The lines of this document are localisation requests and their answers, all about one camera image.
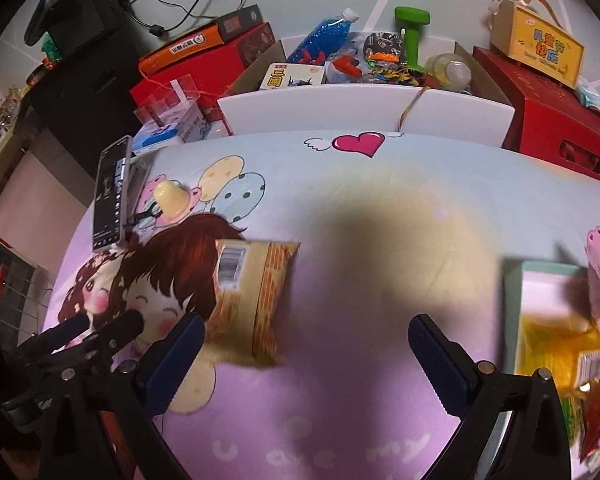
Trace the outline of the white teal-rimmed tray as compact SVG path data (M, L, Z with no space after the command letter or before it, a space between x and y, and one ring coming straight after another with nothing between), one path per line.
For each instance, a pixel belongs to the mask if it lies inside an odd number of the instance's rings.
M524 356L524 330L522 322L531 321L550 330L584 333L595 328L588 298L588 270L565 263L546 261L521 261L504 276L503 350L501 371L521 375ZM600 380L600 349L582 350L576 364L558 373L556 366L547 366L558 379L567 378L566 387L579 388L588 382ZM583 431L571 447L571 472L573 479L596 479L600 468L588 471L580 463Z

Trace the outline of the clear round bottle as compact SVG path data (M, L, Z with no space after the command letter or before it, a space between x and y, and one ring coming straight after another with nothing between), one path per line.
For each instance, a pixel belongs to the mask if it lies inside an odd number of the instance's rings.
M465 91L472 81L471 69L464 58L455 53L432 56L426 63L426 70L446 90Z

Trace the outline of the orange flat box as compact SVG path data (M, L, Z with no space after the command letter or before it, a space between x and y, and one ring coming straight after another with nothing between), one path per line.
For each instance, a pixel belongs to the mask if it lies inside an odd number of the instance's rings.
M171 41L170 44L151 52L140 60L138 68L145 75L152 75L184 58L225 46L262 23L259 6L257 4L245 6L191 30Z

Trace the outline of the yellow jelly cup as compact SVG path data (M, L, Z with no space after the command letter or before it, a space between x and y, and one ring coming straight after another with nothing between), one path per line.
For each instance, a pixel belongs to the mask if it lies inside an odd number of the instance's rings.
M154 189L154 199L166 220L181 217L188 211L189 192L171 180L163 180Z

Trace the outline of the blue bead bottle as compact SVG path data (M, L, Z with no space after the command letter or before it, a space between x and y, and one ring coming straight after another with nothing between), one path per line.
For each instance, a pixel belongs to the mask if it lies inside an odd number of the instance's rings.
M329 55L347 42L351 26L357 20L358 14L351 8L333 18L324 18L287 56L287 62L322 66Z

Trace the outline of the yellow handled gift box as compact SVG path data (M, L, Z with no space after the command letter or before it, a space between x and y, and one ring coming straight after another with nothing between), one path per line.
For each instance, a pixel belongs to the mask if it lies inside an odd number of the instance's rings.
M489 13L492 47L571 90L577 87L585 47L562 27L547 0L492 0Z

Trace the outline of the clear plastic container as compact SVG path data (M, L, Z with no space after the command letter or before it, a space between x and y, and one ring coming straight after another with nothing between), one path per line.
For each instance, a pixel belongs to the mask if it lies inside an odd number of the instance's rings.
M184 75L168 82L144 79L132 88L131 96L140 123L161 127L178 120L197 103L200 93L192 76Z

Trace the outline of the beige barcode snack packet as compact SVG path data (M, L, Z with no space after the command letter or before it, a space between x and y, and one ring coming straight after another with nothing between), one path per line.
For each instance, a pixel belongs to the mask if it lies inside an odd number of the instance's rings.
M263 240L217 240L215 308L202 352L214 364L278 364L273 322L288 266L299 245Z

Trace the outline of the white card box in bin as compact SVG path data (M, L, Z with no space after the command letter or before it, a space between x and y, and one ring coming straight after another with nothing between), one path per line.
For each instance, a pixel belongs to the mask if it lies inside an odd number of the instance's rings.
M324 66L272 63L260 83L260 90L319 86L324 80Z

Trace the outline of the smartphone with lit screen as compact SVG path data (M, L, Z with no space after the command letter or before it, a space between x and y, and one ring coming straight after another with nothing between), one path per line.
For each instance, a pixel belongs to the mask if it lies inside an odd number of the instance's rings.
M122 136L100 154L94 195L92 248L101 252L120 244L128 209L132 138Z

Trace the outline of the red box at left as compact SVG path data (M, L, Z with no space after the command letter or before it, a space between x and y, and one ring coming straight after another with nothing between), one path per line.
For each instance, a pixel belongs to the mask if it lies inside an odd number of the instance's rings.
M137 105L142 104L155 90L162 90L172 79L191 76L201 92L199 104L213 106L231 84L270 47L276 38L269 22L248 30L229 44L189 56L184 60L143 78L131 89Z

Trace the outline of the green dumbbell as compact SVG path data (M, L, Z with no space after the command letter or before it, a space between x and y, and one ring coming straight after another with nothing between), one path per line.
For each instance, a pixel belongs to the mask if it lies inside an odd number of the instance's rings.
M410 70L423 73L425 69L419 63L420 34L431 21L430 13L424 9L411 6L396 6L394 18L403 29L403 45L406 66Z

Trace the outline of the cartoon printed table cloth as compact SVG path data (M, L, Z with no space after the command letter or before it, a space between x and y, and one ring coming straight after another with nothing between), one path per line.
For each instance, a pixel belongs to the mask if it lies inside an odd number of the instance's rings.
M164 148L152 164L195 185L240 158L265 184L245 237L299 246L276 324L282 364L221 365L207 406L163 417L195 479L419 478L456 420L408 346L410 319L426 312L496 360L505 267L582 266L600 226L600 181L534 158L408 133L372 156L311 139L233 136Z

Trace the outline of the large red gift box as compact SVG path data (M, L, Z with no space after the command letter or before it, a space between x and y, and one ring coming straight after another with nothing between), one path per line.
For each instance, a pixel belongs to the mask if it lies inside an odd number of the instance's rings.
M472 56L515 109L502 148L600 180L600 113L498 52L475 47Z

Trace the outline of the white cardboard toy box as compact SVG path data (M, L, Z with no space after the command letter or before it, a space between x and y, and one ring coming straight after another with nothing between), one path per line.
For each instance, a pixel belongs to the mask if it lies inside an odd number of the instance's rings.
M471 70L468 94L393 84L322 84L282 90L260 90L270 66L298 46L301 38L278 40L218 99L230 133L332 131L415 133L502 145L515 109L504 92L455 40L427 36L419 46L424 61L456 53Z

